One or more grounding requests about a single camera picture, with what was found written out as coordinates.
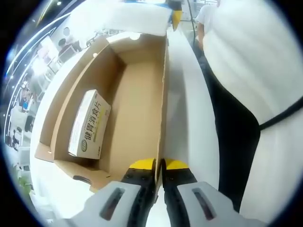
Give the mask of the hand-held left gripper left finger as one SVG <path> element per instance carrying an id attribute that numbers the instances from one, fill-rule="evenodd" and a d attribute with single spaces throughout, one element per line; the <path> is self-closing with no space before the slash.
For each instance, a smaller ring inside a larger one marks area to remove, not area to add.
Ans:
<path id="1" fill-rule="evenodd" d="M 71 218 L 73 227 L 143 227 L 156 191 L 156 160 L 131 164 L 120 181 L 112 181 L 87 199 Z"/>

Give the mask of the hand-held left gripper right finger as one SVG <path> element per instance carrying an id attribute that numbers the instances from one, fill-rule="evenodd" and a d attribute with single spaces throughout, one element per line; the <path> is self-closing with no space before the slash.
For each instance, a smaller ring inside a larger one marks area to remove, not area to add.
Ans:
<path id="1" fill-rule="evenodd" d="M 162 183 L 170 224 L 173 227 L 265 227 L 245 218 L 232 201 L 213 186 L 197 181 L 187 164 L 163 159 Z"/>

